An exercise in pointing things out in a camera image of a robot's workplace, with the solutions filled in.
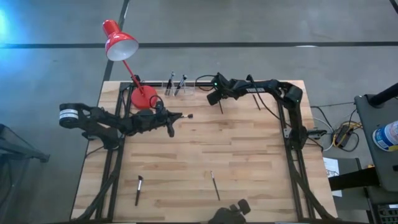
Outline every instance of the electrical wire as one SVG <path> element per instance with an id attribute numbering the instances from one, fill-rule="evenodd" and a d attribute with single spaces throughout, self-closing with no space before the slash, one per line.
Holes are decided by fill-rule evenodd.
<path id="1" fill-rule="evenodd" d="M 325 124 L 325 125 L 330 129 L 330 131 L 331 131 L 332 133 L 334 132 L 333 128 L 332 128 L 326 121 L 323 121 L 323 120 L 321 120 L 321 119 L 319 119 L 319 118 L 314 118 L 314 119 L 317 120 L 317 121 L 322 122 L 323 124 Z M 326 152 L 327 150 L 331 149 L 332 146 L 333 146 L 333 143 L 331 143 L 330 146 L 327 147 L 326 149 L 324 149 L 323 151 Z"/>
<path id="2" fill-rule="evenodd" d="M 328 118 L 326 117 L 325 113 L 323 112 L 323 110 L 319 106 L 311 106 L 311 108 L 316 108 L 319 111 L 321 111 L 323 117 L 325 118 L 325 121 L 327 122 L 327 125 L 329 125 L 329 127 L 331 128 L 331 131 L 333 132 L 334 131 L 333 126 L 330 124 L 330 122 L 329 122 Z"/>
<path id="3" fill-rule="evenodd" d="M 316 105 L 317 107 L 326 107 L 326 106 L 339 106 L 339 105 L 347 105 L 347 104 L 353 104 L 355 102 L 345 102 L 345 103 L 333 103 L 329 105 Z"/>
<path id="4" fill-rule="evenodd" d="M 99 148 L 97 148 L 97 149 L 92 150 L 91 152 L 89 152 L 89 153 L 86 154 L 86 157 L 85 157 L 85 158 L 87 158 L 90 154 L 92 154 L 92 153 L 94 153 L 94 152 L 96 152 L 96 151 L 98 151 L 98 150 L 100 150 L 100 149 L 102 149 L 102 148 L 104 148 L 104 147 L 105 147 L 105 146 L 101 146 L 101 147 L 99 147 Z"/>
<path id="5" fill-rule="evenodd" d="M 216 77 L 215 75 L 202 75 L 202 76 L 199 76 L 196 80 L 195 80 L 195 86 L 197 86 L 200 90 L 202 90 L 202 91 L 211 91 L 211 90 L 213 90 L 214 89 L 214 87 L 211 87 L 209 90 L 206 90 L 206 89 L 203 89 L 200 85 L 197 85 L 197 83 L 198 83 L 198 80 L 199 79 L 201 79 L 201 78 L 205 78 L 205 77 Z"/>
<path id="6" fill-rule="evenodd" d="M 126 100 L 124 99 L 124 94 L 122 93 L 121 94 L 121 96 L 122 96 L 122 104 L 123 104 L 123 107 L 124 107 L 124 112 L 126 112 L 126 110 L 127 110 L 127 106 L 126 106 Z M 164 102 L 163 102 L 163 99 L 159 96 L 159 95 L 153 95 L 153 96 L 151 96 L 150 98 L 149 98 L 149 102 L 151 102 L 152 101 L 152 98 L 153 97 L 157 97 L 158 99 L 160 99 L 160 101 L 162 102 L 162 107 L 161 107 L 161 109 L 160 109 L 160 111 L 159 112 L 157 112 L 157 113 L 155 113 L 155 114 L 134 114 L 134 113 L 132 113 L 130 110 L 129 110 L 129 114 L 131 114 L 131 115 L 137 115 L 137 116 L 153 116 L 153 115 L 157 115 L 157 114 L 159 114 L 162 110 L 163 110 L 163 108 L 164 108 Z M 156 109 L 156 107 L 155 106 L 152 106 L 152 105 L 149 105 L 152 109 Z"/>
<path id="7" fill-rule="evenodd" d="M 267 109 L 268 112 L 270 112 L 272 115 L 274 115 L 274 117 L 276 119 L 280 120 L 280 118 L 274 112 L 272 112 L 271 109 L 269 109 L 268 106 L 264 103 L 264 101 L 262 100 L 262 98 L 260 96 L 259 90 L 257 89 L 256 85 L 254 84 L 254 80 L 252 78 L 250 79 L 250 82 L 251 82 L 252 86 L 254 87 L 254 89 L 256 90 L 257 96 L 259 97 L 261 104 Z"/>
<path id="8" fill-rule="evenodd" d="M 324 151 L 323 146 L 321 144 L 319 144 L 316 140 L 312 139 L 312 138 L 308 138 L 309 140 L 313 141 L 317 146 L 319 146 L 321 148 L 321 152 Z"/>
<path id="9" fill-rule="evenodd" d="M 341 150 L 343 150 L 343 151 L 345 151 L 345 152 L 352 152 L 352 151 L 354 151 L 354 150 L 358 147 L 358 144 L 359 144 L 359 135 L 358 135 L 357 133 L 355 133 L 354 130 L 356 130 L 356 129 L 358 129 L 358 128 L 362 128 L 362 124 L 361 124 L 361 123 L 358 123 L 358 122 L 355 122 L 355 121 L 352 120 L 355 111 L 356 111 L 356 109 L 353 110 L 353 111 L 350 113 L 350 115 L 349 115 L 349 120 L 348 120 L 348 121 L 345 121 L 345 122 L 342 122 L 342 123 L 340 124 L 340 126 L 339 126 L 339 127 L 333 132 L 333 134 L 331 135 L 331 143 L 332 143 L 332 145 L 335 146 L 335 147 L 338 147 L 339 149 L 341 149 Z M 340 141 L 339 141 L 339 142 L 336 142 L 336 137 L 337 137 L 338 135 L 341 134 L 342 129 L 343 129 L 344 126 L 348 126 L 348 130 L 347 130 L 347 131 L 344 133 L 344 135 L 341 137 Z M 356 143 L 355 143 L 355 146 L 354 146 L 352 149 L 345 149 L 344 147 L 341 147 L 341 146 L 340 146 L 341 143 L 344 141 L 344 139 L 347 137 L 348 134 L 353 134 L 353 135 L 355 135 L 356 138 L 357 138 L 357 141 L 356 141 Z"/>

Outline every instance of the concrete floor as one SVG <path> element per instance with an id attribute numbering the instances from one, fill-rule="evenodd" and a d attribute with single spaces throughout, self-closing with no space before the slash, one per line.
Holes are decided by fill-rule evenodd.
<path id="1" fill-rule="evenodd" d="M 123 0 L 0 2 L 0 44 L 85 44 L 106 40 L 101 23 L 118 20 Z M 398 15 L 388 0 L 131 0 L 124 30 L 140 42 L 357 42 L 398 39 Z M 398 47 L 274 47 L 141 49 L 128 62 L 144 80 L 171 71 L 189 79 L 221 72 L 256 79 L 304 80 L 311 105 L 353 101 L 397 82 Z M 97 104 L 107 58 L 104 49 L 1 49 L 0 123 L 50 161 L 30 163 L 10 223 L 69 219 L 87 141 L 58 125 L 58 106 Z M 115 63 L 110 80 L 128 80 Z M 332 124 L 353 105 L 324 108 Z M 371 158 L 358 149 L 327 157 Z M 347 211 L 341 217 L 358 220 Z"/>

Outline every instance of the metal rod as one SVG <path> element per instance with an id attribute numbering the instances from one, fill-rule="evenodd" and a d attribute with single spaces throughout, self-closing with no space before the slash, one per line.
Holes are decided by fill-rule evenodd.
<path id="1" fill-rule="evenodd" d="M 284 109 L 282 107 L 282 104 L 279 101 L 277 102 L 277 104 L 278 104 L 280 126 L 282 127 L 282 130 L 283 130 L 286 128 Z M 300 220 L 303 218 L 303 208 L 301 206 L 299 188 L 297 187 L 297 183 L 296 183 L 295 179 L 292 177 L 292 174 L 290 173 L 290 171 L 292 169 L 296 169 L 296 168 L 293 163 L 291 146 L 290 146 L 287 138 L 285 138 L 285 137 L 284 137 L 284 144 L 285 144 L 285 150 L 286 150 L 287 165 L 289 168 L 290 183 L 292 184 L 292 193 L 293 193 L 294 205 L 295 205 L 295 210 L 296 210 L 296 216 L 297 216 L 297 219 Z"/>
<path id="2" fill-rule="evenodd" d="M 257 108 L 259 108 L 259 111 L 260 111 L 261 109 L 260 109 L 259 102 L 257 102 L 257 99 L 256 99 L 256 97 L 254 96 L 254 94 L 252 94 L 252 96 L 253 96 L 254 102 L 256 102 Z"/>

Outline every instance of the wooden table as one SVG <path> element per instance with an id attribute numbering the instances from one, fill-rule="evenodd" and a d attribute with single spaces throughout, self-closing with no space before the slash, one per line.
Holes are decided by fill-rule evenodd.
<path id="1" fill-rule="evenodd" d="M 312 128 L 304 82 L 290 82 L 304 91 L 303 124 Z M 98 106 L 114 112 L 119 84 L 104 83 Z M 221 114 L 218 105 L 208 104 L 207 92 L 197 89 L 193 96 L 178 97 L 164 96 L 163 92 L 159 90 L 169 111 L 193 113 L 193 119 L 177 120 L 174 138 L 167 135 L 166 128 L 127 137 L 115 222 L 206 222 L 218 208 L 229 207 L 242 198 L 251 206 L 251 213 L 246 215 L 248 222 L 296 221 L 280 124 L 270 112 L 259 111 L 251 95 L 238 101 L 223 100 Z M 261 95 L 277 114 L 273 97 Z M 100 141 L 90 142 L 88 152 L 101 145 Z M 305 146 L 303 156 L 311 190 L 336 217 L 319 147 Z M 98 193 L 105 157 L 106 151 L 101 150 L 85 160 L 72 218 L 82 214 Z M 211 170 L 221 201 L 216 196 Z M 135 207 L 138 175 L 144 177 L 144 183 Z"/>

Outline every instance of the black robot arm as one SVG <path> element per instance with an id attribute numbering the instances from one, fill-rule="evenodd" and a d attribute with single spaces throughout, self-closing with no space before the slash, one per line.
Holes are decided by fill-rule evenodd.
<path id="1" fill-rule="evenodd" d="M 282 103 L 284 108 L 289 112 L 291 132 L 289 136 L 293 149 L 302 149 L 308 134 L 307 129 L 303 126 L 300 103 L 303 91 L 288 82 L 280 82 L 278 80 L 268 80 L 255 82 L 251 75 L 246 80 L 225 79 L 222 74 L 217 73 L 212 79 L 214 92 L 207 95 L 210 105 L 218 103 L 221 99 L 229 97 L 237 100 L 246 93 L 269 93 L 275 100 Z"/>
<path id="2" fill-rule="evenodd" d="M 163 101 L 156 103 L 155 113 L 149 109 L 141 110 L 128 118 L 120 118 L 96 106 L 63 103 L 60 105 L 59 123 L 64 128 L 84 130 L 82 135 L 87 139 L 91 139 L 92 136 L 100 138 L 105 149 L 116 149 L 120 143 L 118 132 L 132 136 L 166 126 L 169 136 L 174 137 L 173 123 L 181 117 L 182 113 L 173 113 L 165 109 Z"/>

